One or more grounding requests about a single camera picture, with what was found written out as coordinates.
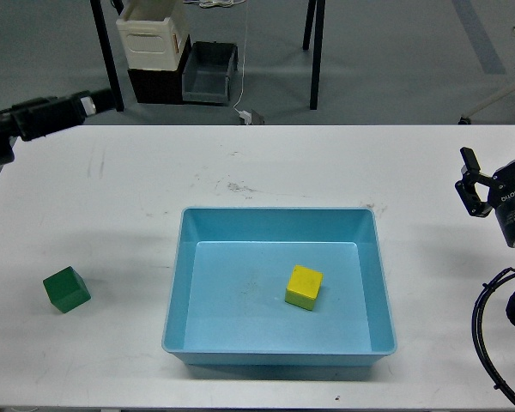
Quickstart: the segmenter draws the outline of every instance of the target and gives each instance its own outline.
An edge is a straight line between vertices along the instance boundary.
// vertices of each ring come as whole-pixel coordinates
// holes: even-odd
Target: gray plastic crate
[[[234,43],[197,41],[183,71],[183,101],[228,104],[238,61]]]

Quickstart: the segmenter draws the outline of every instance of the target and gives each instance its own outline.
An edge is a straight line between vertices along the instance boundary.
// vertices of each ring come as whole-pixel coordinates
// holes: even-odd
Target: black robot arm
[[[38,98],[12,106],[0,112],[0,166],[10,163],[14,154],[11,137],[25,142],[84,123],[97,113],[113,109],[110,89],[84,91],[66,97]]]
[[[486,217],[495,209],[498,223],[510,247],[515,247],[515,160],[498,169],[492,177],[481,173],[473,150],[462,148],[462,179],[456,182],[456,190],[463,205],[472,216]],[[489,188],[487,201],[482,201],[475,184]]]

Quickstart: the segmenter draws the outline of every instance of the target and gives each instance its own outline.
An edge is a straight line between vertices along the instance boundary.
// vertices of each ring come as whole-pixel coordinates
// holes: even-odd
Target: table leg
[[[326,0],[318,0],[317,17],[315,19],[315,43],[312,51],[311,101],[309,108],[317,110],[318,80],[320,79],[320,59],[323,49],[324,7]]]
[[[112,0],[112,4],[114,4],[114,8],[117,10],[118,15],[122,13],[124,5],[122,4],[122,0]]]
[[[117,71],[114,67],[114,60],[112,59],[111,44],[109,43],[109,36],[106,32],[101,0],[90,0],[90,3],[94,13],[97,35],[100,38],[101,52],[103,53],[103,59],[105,60],[106,73],[109,76],[109,84],[111,85],[112,94],[114,95],[114,99],[117,104],[117,112],[122,112],[124,110],[124,101],[122,100],[122,92],[120,91],[120,84],[118,83]]]
[[[303,50],[309,50],[309,43],[311,41],[312,20],[315,16],[316,5],[317,0],[309,0],[309,3],[307,4],[306,29],[303,33]]]

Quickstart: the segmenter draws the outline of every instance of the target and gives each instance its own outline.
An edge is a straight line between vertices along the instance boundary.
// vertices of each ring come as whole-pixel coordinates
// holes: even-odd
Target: white chair leg
[[[500,91],[488,96],[485,100],[480,102],[477,106],[473,107],[472,109],[470,109],[467,112],[465,112],[464,114],[462,114],[462,118],[470,118],[475,113],[480,112],[485,107],[492,105],[496,101],[506,97],[509,93],[512,93],[512,92],[515,92],[515,82],[513,82],[509,86],[506,86],[505,88],[502,88]]]

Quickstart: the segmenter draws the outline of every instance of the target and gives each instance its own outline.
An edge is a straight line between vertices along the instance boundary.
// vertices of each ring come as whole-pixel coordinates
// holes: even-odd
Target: gray floor
[[[239,123],[233,103],[242,70],[233,79],[229,106],[138,104],[116,10],[101,3],[126,109],[87,124]],[[242,62],[247,40],[238,108],[263,114],[266,124],[456,124],[462,112],[515,80],[515,0],[329,0],[318,110],[310,111],[312,53],[301,50],[306,5],[248,0],[232,8],[184,6],[193,41],[235,42]],[[88,1],[0,0],[0,110],[105,87]],[[515,94],[473,122],[515,124]]]

